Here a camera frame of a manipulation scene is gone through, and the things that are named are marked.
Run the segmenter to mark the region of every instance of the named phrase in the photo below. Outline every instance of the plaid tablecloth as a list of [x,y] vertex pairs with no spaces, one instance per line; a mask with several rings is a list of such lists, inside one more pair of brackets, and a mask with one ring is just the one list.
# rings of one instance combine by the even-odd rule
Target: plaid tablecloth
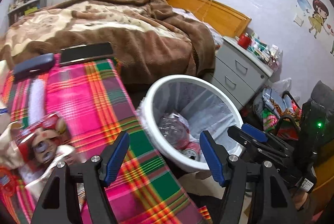
[[[110,60],[63,68],[56,65],[39,78],[46,83],[47,113],[57,111],[66,119],[72,145],[87,159],[112,144],[121,130],[129,133],[130,149],[116,181],[106,189],[118,222],[206,222],[140,127]],[[12,120],[23,121],[25,127],[30,84],[30,80],[13,84],[10,76],[3,92]],[[14,219],[23,224],[30,222],[34,203],[22,180],[17,187],[25,199],[18,195],[2,195],[2,199]],[[82,218],[91,223],[87,205]]]

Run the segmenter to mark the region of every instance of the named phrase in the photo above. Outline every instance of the light switch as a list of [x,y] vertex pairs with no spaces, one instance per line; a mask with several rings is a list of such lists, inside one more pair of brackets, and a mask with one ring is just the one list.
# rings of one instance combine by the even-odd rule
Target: light switch
[[297,23],[301,27],[304,23],[304,20],[302,20],[298,15],[296,15],[294,22]]

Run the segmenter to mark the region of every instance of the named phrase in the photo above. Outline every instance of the white drawer cabinet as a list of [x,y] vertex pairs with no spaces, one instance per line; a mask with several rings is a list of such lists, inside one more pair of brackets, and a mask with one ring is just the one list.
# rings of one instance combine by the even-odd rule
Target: white drawer cabinet
[[224,37],[224,44],[216,53],[214,74],[207,74],[204,79],[223,91],[240,110],[272,74],[267,65],[235,39]]

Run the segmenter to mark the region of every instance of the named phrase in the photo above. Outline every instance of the screw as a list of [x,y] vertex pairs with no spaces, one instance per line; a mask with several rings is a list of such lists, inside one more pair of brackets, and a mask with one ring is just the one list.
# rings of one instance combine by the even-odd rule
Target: screw
[[236,155],[230,155],[230,156],[228,157],[228,159],[229,159],[231,162],[236,162],[236,161],[238,161],[238,156],[236,156]]
[[65,166],[65,162],[61,161],[57,164],[57,167],[62,168]]
[[100,161],[100,156],[98,156],[98,155],[94,155],[92,158],[91,158],[91,161],[92,162],[98,162],[98,161]]
[[263,164],[264,164],[265,167],[272,167],[273,166],[273,164],[269,161],[265,161]]

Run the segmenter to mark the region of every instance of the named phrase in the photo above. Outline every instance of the red jar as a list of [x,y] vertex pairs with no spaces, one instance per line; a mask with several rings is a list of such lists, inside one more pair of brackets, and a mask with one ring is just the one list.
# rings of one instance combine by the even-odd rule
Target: red jar
[[248,33],[244,33],[240,36],[238,40],[238,45],[243,47],[244,49],[247,49],[247,47],[250,45],[252,42],[252,38]]

